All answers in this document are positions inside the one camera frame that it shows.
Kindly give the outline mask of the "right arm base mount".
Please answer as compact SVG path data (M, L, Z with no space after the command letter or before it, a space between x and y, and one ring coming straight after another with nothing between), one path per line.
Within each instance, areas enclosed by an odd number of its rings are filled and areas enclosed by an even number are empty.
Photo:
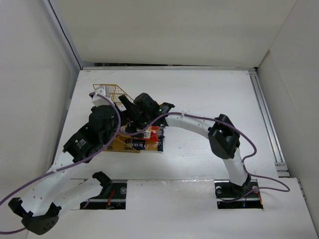
M222 209L263 209L260 193L250 192L258 187L257 180L251 180L243 187L232 184L229 180L215 180L217 208Z

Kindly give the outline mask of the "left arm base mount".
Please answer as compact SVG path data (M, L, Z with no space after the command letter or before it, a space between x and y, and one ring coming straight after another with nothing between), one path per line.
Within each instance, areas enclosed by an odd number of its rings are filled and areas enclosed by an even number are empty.
M125 210L127 180L106 179L99 195L80 203L81 210Z

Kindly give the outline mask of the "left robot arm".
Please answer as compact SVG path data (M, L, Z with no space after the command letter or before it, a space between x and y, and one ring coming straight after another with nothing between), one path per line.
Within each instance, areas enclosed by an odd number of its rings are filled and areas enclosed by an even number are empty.
M29 193L12 198L8 203L21 217L24 228L38 236L49 232L59 217L73 206L92 197L105 196L112 188L112 180L99 171L80 185L62 192L78 171L111 144L126 122L110 98L98 93L93 97L102 104L92 110L89 121L69 138L50 169L30 182L38 184Z

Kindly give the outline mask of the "dark blue spaghetti bag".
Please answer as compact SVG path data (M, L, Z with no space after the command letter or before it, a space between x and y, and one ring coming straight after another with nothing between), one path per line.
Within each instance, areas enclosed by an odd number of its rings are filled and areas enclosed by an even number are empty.
M140 153L141 151L163 152L163 141L149 141L136 138L116 138L105 151Z

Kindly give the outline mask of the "red spaghetti bag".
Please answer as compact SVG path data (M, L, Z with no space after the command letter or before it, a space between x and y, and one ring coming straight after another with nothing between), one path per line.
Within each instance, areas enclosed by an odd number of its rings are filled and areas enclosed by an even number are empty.
M146 141L159 141L164 139L164 127L152 125L144 132L131 136L131 138L137 138Z

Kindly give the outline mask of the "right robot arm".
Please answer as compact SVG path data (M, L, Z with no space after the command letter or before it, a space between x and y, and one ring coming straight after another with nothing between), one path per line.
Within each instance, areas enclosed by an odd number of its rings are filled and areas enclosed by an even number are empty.
M177 111L173 104L158 104L147 93L141 93L132 102L125 95L119 96L119 100L125 107L123 114L128 120L125 134L140 135L143 129L152 125L177 127L199 134L209 140L212 153L223 160L234 193L239 195L247 190L251 177L242 164L240 134L228 116L220 114L211 123L204 117Z

